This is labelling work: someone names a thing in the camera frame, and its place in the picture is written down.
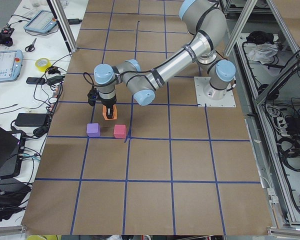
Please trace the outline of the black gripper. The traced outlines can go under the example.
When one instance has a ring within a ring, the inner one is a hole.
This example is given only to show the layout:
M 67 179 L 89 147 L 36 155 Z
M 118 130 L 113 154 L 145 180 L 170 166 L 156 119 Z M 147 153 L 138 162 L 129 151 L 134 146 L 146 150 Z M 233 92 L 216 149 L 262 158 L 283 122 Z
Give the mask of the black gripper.
M 106 118 L 109 120 L 114 119 L 114 105 L 117 103 L 116 90 L 113 89 L 111 92 L 104 93 L 98 91 L 96 87 L 92 87 L 87 94 L 87 101 L 90 106 L 95 106 L 96 101 L 106 106 Z

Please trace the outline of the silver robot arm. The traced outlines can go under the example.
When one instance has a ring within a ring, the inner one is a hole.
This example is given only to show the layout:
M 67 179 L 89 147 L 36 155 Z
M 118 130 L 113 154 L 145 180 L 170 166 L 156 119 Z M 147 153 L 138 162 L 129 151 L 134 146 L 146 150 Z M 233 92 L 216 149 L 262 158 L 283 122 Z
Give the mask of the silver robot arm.
M 103 105 L 105 120 L 117 118 L 116 85 L 124 83 L 133 99 L 146 106 L 155 99 L 155 92 L 190 64 L 196 63 L 210 77 L 206 96 L 215 100 L 216 94 L 224 94 L 234 79 L 235 65 L 217 56 L 215 48 L 226 33 L 226 17 L 218 8 L 216 0 L 185 0 L 179 9 L 179 18 L 193 36 L 176 53 L 154 68 L 142 71 L 137 60 L 130 59 L 111 66 L 99 64 L 87 82 L 91 90 L 87 94 L 88 104 L 97 101 Z

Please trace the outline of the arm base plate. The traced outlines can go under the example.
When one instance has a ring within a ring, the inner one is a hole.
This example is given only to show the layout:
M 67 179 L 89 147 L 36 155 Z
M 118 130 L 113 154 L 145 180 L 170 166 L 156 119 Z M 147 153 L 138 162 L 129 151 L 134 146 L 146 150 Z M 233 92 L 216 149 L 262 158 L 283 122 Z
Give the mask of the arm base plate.
M 235 108 L 236 102 L 229 83 L 224 90 L 216 90 L 210 85 L 210 77 L 195 76 L 196 102 L 199 107 Z

